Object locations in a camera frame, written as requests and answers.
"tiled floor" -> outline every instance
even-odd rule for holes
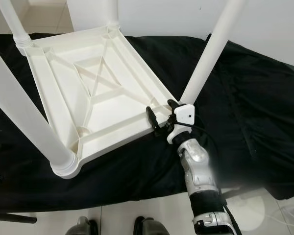
[[[72,22],[65,0],[31,6],[22,22],[28,33],[72,32]],[[266,217],[262,224],[244,235],[294,235],[294,218],[286,210],[294,205],[294,198],[277,202],[268,193],[261,195]],[[130,235],[137,216],[150,216],[161,221],[171,235],[193,235],[192,211],[186,193],[140,202],[125,202],[79,211],[56,211],[25,214],[37,216],[38,222],[21,224],[0,221],[0,235],[64,235],[77,219],[84,215],[95,219],[102,235]]]

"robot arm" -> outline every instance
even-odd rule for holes
[[[195,121],[194,106],[179,105],[173,100],[169,100],[168,104],[172,108],[172,114],[164,128],[169,132],[168,143],[177,147],[185,171],[185,183],[194,214],[196,234],[237,235],[231,216],[224,211],[224,203],[209,167],[209,155],[190,135],[190,126]],[[147,115],[152,126],[157,126],[154,129],[159,130],[156,118],[149,107]]]

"black cloth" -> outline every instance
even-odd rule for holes
[[[127,39],[179,100],[207,41]],[[28,62],[12,35],[0,35],[0,55],[45,115]],[[277,199],[294,196],[294,67],[228,42],[195,106],[201,119],[196,118],[196,125],[217,145],[210,138],[204,141],[221,186],[260,183]],[[0,212],[82,209],[186,190],[179,157],[165,136],[146,135],[64,180],[1,110],[0,176]]]

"black tablecloth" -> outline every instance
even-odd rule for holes
[[[207,41],[127,39],[179,100]],[[0,35],[0,55],[45,115],[27,60],[12,35]],[[294,196],[294,67],[229,42],[195,106],[201,117],[196,125],[218,146],[216,150],[209,138],[204,144],[221,186],[258,183],[277,199]],[[146,135],[64,180],[1,110],[0,176],[0,212],[81,209],[186,190],[179,157],[165,136]]]

